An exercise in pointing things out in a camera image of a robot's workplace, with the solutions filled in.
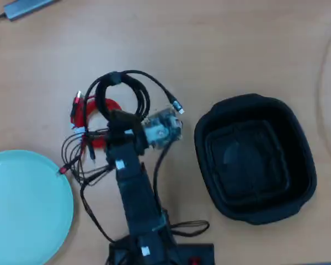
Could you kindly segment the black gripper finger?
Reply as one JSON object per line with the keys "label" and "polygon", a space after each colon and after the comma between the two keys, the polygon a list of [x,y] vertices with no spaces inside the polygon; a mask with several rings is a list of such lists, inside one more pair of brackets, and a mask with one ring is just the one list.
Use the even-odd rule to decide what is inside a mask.
{"label": "black gripper finger", "polygon": [[114,109],[109,113],[109,128],[111,130],[129,130],[140,124],[137,115]]}

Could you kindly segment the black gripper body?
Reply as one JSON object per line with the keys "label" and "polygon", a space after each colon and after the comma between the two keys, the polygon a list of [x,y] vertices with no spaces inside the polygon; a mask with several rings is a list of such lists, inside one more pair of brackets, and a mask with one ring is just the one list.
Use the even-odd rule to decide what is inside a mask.
{"label": "black gripper body", "polygon": [[109,128],[106,133],[106,152],[124,144],[132,144],[137,152],[144,152],[148,148],[148,140],[142,125],[132,128]]}

